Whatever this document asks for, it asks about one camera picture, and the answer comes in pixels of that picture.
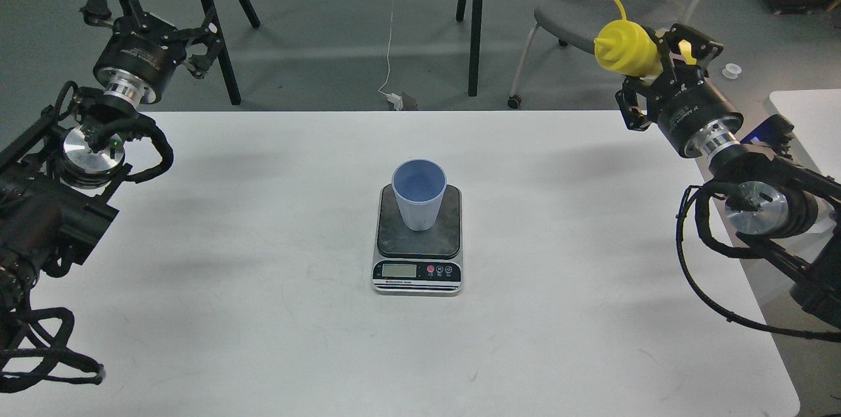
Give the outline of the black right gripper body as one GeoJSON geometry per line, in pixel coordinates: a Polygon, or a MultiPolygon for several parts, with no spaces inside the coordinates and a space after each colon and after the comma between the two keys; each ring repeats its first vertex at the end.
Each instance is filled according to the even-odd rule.
{"type": "Polygon", "coordinates": [[[685,81],[678,88],[673,96],[648,102],[648,117],[680,157],[712,158],[738,144],[734,135],[744,116],[718,88],[707,81],[685,81]]]}

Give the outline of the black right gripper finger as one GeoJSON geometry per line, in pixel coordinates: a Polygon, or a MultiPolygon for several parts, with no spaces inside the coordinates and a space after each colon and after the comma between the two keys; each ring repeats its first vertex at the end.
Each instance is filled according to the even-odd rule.
{"type": "Polygon", "coordinates": [[[631,131],[646,131],[651,125],[648,112],[639,104],[639,96],[645,100],[655,98],[650,85],[644,83],[641,78],[633,76],[626,76],[620,90],[615,93],[625,127],[631,131]]]}
{"type": "Polygon", "coordinates": [[[707,67],[724,50],[722,43],[696,28],[675,23],[670,29],[650,32],[655,43],[660,71],[654,87],[702,87],[709,83],[707,67]]]}

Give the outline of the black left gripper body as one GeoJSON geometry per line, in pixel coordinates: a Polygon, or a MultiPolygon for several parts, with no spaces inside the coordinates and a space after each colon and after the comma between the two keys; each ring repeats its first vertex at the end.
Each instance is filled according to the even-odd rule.
{"type": "Polygon", "coordinates": [[[105,87],[118,71],[140,79],[147,87],[142,104],[162,100],[166,85],[186,59],[183,43],[166,42],[163,36],[177,28],[162,20],[149,20],[147,28],[135,28],[132,20],[116,20],[113,34],[93,67],[95,79],[105,87]]]}

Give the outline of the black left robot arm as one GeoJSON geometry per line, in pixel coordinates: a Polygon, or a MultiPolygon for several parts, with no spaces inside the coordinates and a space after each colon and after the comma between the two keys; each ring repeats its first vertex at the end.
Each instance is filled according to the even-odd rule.
{"type": "Polygon", "coordinates": [[[109,200],[123,183],[146,183],[170,169],[174,151],[156,121],[138,110],[162,100],[183,65],[201,79],[225,42],[210,7],[197,28],[180,29],[139,0],[87,0],[92,27],[111,37],[93,68],[97,87],[67,81],[55,103],[2,151],[2,392],[39,382],[101,384],[103,365],[72,351],[75,317],[66,307],[34,309],[42,274],[82,265],[118,215],[109,200]],[[30,371],[6,369],[37,359],[30,371]]]}

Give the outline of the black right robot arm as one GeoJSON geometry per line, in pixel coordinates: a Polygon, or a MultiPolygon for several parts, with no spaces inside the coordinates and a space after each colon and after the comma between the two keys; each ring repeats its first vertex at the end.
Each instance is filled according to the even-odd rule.
{"type": "Polygon", "coordinates": [[[744,143],[736,133],[744,117],[712,85],[707,64],[723,52],[721,43],[676,23],[664,33],[634,23],[631,45],[619,55],[642,70],[624,76],[616,100],[625,126],[644,131],[657,125],[682,158],[706,157],[712,178],[686,188],[676,215],[675,247],[685,279],[697,297],[728,322],[805,340],[839,342],[839,226],[814,261],[778,244],[807,232],[819,204],[839,214],[839,184],[793,162],[782,145],[744,143]],[[833,327],[831,332],[791,330],[758,323],[725,309],[694,281],[684,255],[689,211],[699,239],[733,259],[765,259],[793,282],[790,296],[801,309],[833,327]]]}

